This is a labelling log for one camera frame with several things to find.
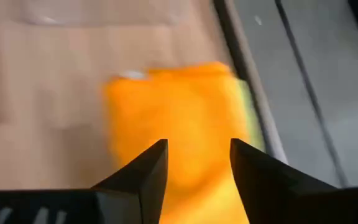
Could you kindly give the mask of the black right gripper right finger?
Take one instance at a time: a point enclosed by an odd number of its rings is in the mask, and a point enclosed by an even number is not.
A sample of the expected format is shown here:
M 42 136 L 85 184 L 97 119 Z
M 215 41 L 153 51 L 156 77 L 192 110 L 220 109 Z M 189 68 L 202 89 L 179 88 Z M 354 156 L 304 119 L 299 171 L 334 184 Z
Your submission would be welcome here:
M 329 185 L 240 139 L 230 161 L 250 224 L 358 224 L 358 187 Z

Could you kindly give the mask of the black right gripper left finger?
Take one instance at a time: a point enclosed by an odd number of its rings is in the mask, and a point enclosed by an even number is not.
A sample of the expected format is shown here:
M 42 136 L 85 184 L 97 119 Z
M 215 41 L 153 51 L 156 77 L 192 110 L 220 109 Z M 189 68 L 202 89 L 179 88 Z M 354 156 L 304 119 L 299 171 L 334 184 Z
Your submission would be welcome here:
M 0 190 L 0 224 L 158 224 L 167 169 L 161 139 L 88 189 Z

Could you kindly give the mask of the lime green microfiber towel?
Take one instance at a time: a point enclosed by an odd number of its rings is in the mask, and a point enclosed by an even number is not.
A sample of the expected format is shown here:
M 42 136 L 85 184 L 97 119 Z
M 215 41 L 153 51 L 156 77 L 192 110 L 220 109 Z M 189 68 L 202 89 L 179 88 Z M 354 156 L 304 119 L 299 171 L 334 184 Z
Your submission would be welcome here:
M 242 92 L 241 95 L 245 108 L 246 130 L 249 136 L 247 143 L 262 152 L 266 152 L 264 137 L 257 117 L 254 102 L 252 100 L 250 88 L 244 80 L 238 80 L 237 83 Z

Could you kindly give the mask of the orange microfiber towel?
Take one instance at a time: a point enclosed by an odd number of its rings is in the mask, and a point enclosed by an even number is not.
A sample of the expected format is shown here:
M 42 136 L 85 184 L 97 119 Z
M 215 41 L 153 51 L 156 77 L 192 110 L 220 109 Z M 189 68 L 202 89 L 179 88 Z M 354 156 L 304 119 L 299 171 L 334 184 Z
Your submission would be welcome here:
M 160 224 L 249 224 L 232 176 L 231 139 L 250 139 L 242 88 L 229 67 L 150 70 L 103 86 L 110 150 L 127 164 L 168 141 Z

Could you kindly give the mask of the clear plastic bin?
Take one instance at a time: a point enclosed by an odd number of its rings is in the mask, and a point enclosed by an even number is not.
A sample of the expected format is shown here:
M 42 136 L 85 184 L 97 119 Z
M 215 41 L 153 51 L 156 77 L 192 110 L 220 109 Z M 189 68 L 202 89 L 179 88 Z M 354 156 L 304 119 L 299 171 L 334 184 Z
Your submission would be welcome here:
M 38 26 L 171 25 L 188 0 L 9 0 L 13 18 Z

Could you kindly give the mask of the black aluminium table frame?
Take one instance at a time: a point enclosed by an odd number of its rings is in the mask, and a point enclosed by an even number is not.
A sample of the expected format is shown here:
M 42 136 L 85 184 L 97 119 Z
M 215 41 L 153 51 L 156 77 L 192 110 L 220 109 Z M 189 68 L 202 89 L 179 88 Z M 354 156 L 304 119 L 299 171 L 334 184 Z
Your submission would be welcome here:
M 288 164 L 288 159 L 269 107 L 267 95 L 252 58 L 234 0 L 212 0 L 212 2 L 236 74 L 239 78 L 245 80 L 249 86 L 253 106 L 264 139 L 265 151 L 270 156 Z

